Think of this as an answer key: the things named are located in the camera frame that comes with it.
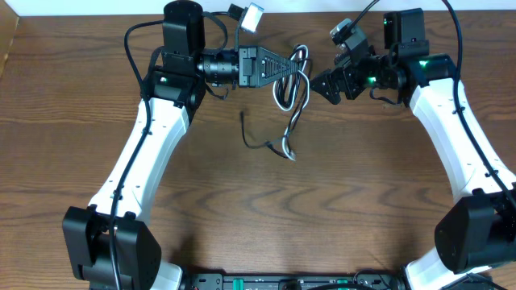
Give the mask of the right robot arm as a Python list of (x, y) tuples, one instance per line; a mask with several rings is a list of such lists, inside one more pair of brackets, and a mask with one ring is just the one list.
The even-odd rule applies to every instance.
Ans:
[(385, 54), (369, 45), (358, 22), (330, 33), (341, 49), (335, 66), (310, 83), (330, 103), (364, 91), (393, 89), (422, 123), (447, 173), (454, 205), (435, 227), (434, 247), (404, 268), (396, 289), (445, 289), (483, 280), (483, 272), (515, 259), (515, 175), (476, 120), (460, 64), (431, 54), (421, 9), (383, 17)]

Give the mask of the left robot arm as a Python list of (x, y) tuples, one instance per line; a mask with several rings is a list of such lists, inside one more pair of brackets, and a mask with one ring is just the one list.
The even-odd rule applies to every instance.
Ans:
[(113, 171), (85, 208), (70, 207), (62, 229), (73, 275), (92, 289), (182, 289), (182, 269), (165, 261), (148, 224), (174, 148), (206, 94), (273, 86), (283, 110), (295, 102), (309, 51), (282, 57), (259, 46), (206, 47), (205, 22), (223, 14), (194, 1), (173, 1), (159, 21), (164, 42), (138, 74), (135, 125)]

